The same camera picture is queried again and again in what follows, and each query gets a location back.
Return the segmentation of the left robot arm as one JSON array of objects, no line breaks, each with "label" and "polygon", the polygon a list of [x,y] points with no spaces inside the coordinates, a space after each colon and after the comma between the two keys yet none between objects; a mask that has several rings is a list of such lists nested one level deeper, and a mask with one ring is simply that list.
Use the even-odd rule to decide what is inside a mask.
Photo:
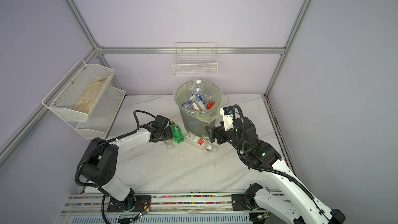
[{"label": "left robot arm", "polygon": [[119,156],[137,146],[173,138],[170,119],[141,110],[134,111],[133,116],[134,131],[110,140],[95,138],[90,141],[74,177],[76,185],[96,188],[124,212],[132,211],[137,199],[134,190],[116,175]]}]

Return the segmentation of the blue label crushed bottle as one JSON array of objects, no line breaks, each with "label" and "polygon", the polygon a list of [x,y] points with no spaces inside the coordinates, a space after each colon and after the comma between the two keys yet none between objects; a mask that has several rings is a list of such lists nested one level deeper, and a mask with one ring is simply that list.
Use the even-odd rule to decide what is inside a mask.
[{"label": "blue label crushed bottle", "polygon": [[182,104],[182,108],[187,111],[195,111],[195,108],[193,107],[193,105],[190,102],[186,102],[186,103]]}]

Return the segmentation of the blue label round bottle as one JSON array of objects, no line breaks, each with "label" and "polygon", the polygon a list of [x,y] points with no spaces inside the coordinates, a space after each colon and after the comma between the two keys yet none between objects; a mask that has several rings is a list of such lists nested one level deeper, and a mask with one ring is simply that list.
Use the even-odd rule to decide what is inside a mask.
[{"label": "blue label round bottle", "polygon": [[202,97],[203,96],[204,87],[203,87],[201,79],[197,79],[195,81],[195,83],[192,86],[191,91],[192,91],[192,94],[196,95],[197,97]]}]

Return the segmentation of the red label small bottle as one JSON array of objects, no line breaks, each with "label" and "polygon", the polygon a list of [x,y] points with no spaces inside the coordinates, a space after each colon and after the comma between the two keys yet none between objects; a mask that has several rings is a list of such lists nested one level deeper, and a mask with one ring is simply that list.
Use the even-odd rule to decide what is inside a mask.
[{"label": "red label small bottle", "polygon": [[215,102],[209,102],[209,103],[207,103],[206,108],[209,110],[209,109],[211,109],[214,105],[215,105]]}]

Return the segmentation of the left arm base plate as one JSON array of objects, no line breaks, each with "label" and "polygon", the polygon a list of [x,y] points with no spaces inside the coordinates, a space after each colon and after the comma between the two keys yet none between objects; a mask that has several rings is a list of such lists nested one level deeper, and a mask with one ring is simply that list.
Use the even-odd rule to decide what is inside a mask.
[{"label": "left arm base plate", "polygon": [[108,213],[139,213],[144,208],[149,208],[152,196],[142,195],[126,198],[124,201],[118,201],[114,198],[110,199],[107,207]]}]

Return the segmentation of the small green label bottle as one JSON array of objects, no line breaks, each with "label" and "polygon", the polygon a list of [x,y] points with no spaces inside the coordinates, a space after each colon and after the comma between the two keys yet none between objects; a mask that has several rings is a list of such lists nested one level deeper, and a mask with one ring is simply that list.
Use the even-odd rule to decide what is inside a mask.
[{"label": "small green label bottle", "polygon": [[168,150],[174,149],[173,140],[166,140],[166,141],[164,141],[164,145],[167,147]]}]

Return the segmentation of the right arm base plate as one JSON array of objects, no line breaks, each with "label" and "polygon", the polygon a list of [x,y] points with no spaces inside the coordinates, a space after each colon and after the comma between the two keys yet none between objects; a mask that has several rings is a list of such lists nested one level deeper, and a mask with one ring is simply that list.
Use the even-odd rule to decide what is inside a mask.
[{"label": "right arm base plate", "polygon": [[233,194],[231,199],[234,211],[253,211],[259,208],[255,196],[251,194]]}]

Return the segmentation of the clear bottle orange cap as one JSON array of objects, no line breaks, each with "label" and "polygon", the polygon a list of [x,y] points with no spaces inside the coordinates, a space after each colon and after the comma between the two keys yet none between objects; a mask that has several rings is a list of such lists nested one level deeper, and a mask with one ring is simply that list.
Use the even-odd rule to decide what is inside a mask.
[{"label": "clear bottle orange cap", "polygon": [[204,103],[202,102],[202,100],[200,100],[196,95],[192,95],[190,97],[190,101],[191,101],[191,105],[193,106],[195,111],[203,112],[203,111],[207,110],[207,108],[204,105]]}]

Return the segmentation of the green soda bottle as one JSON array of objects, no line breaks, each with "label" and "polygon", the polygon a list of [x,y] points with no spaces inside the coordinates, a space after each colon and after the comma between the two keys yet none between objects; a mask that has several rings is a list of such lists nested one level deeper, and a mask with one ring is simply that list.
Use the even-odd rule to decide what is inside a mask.
[{"label": "green soda bottle", "polygon": [[180,127],[173,121],[171,121],[170,127],[172,130],[172,135],[173,135],[174,141],[177,144],[182,143],[184,141],[184,135],[182,134]]}]

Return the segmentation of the white red label bottle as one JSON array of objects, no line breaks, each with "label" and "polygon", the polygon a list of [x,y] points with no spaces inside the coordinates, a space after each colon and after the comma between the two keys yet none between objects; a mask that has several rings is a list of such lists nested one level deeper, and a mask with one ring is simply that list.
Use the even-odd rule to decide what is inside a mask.
[{"label": "white red label bottle", "polygon": [[211,144],[208,135],[198,136],[196,134],[188,132],[186,138],[187,141],[190,142],[196,148],[206,150],[211,153],[215,153],[217,150],[217,147]]}]

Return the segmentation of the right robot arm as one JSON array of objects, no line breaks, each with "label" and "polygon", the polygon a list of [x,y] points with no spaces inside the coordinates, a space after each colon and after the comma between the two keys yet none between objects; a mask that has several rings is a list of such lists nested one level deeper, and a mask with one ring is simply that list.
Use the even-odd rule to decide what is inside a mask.
[{"label": "right robot arm", "polygon": [[221,108],[219,112],[223,118],[220,126],[206,129],[210,141],[231,144],[248,169],[270,178],[288,199],[281,200],[253,183],[243,194],[233,195],[234,209],[266,210],[287,224],[342,224],[346,220],[340,210],[322,203],[302,184],[271,144],[259,139],[255,125],[239,105]]}]

